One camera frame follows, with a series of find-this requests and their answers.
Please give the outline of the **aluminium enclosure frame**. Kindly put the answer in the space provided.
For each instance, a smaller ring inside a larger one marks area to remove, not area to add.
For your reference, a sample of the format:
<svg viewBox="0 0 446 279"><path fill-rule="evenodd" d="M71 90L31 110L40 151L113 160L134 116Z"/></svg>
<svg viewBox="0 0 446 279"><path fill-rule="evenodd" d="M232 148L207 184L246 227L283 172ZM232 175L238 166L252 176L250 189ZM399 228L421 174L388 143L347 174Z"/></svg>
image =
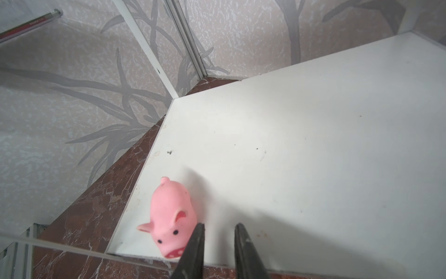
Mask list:
<svg viewBox="0 0 446 279"><path fill-rule="evenodd" d="M179 32L183 44L185 45L199 79L204 79L207 77L207 72L200 57L196 43L193 39L191 29L188 26L185 14L182 11L180 2L178 0L166 0L166 5L171 13L174 24Z"/></svg>

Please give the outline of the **pink pig toy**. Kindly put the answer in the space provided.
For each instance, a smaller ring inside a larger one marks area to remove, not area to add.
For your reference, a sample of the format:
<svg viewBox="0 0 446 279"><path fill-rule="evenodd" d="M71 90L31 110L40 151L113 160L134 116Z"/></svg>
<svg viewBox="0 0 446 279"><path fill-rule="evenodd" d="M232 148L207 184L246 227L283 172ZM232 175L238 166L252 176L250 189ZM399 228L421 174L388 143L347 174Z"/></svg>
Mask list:
<svg viewBox="0 0 446 279"><path fill-rule="evenodd" d="M137 230L149 233L161 255L179 258L197 225L189 191L181 183L162 177L154 191L150 206L150 222Z"/></svg>

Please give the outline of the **white two-tier metal shelf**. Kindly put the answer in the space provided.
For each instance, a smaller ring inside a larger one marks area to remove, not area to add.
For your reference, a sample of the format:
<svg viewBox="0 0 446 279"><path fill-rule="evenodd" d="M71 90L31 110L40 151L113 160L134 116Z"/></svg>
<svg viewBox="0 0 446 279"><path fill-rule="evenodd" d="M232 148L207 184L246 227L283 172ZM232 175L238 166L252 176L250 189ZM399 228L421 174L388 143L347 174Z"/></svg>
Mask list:
<svg viewBox="0 0 446 279"><path fill-rule="evenodd" d="M247 227L279 272L446 276L446 3L127 1L171 88L111 1L1 44L1 230L90 251L160 251L167 176L206 225L212 277Z"/></svg>

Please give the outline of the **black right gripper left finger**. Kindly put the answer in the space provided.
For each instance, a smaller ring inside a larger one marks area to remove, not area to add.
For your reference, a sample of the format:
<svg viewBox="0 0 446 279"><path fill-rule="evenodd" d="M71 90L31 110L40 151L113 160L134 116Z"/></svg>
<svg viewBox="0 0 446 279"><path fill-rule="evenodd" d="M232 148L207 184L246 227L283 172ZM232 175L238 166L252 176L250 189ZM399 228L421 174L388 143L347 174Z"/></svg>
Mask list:
<svg viewBox="0 0 446 279"><path fill-rule="evenodd" d="M170 279L202 279L205 226L198 223Z"/></svg>

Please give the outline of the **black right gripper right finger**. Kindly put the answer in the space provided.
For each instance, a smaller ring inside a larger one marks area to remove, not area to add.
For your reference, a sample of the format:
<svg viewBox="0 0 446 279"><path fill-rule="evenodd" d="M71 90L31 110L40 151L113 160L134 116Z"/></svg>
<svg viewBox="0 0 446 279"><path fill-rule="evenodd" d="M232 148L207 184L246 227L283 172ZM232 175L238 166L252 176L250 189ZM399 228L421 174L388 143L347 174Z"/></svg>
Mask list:
<svg viewBox="0 0 446 279"><path fill-rule="evenodd" d="M237 279L270 279L245 226L235 226L235 265Z"/></svg>

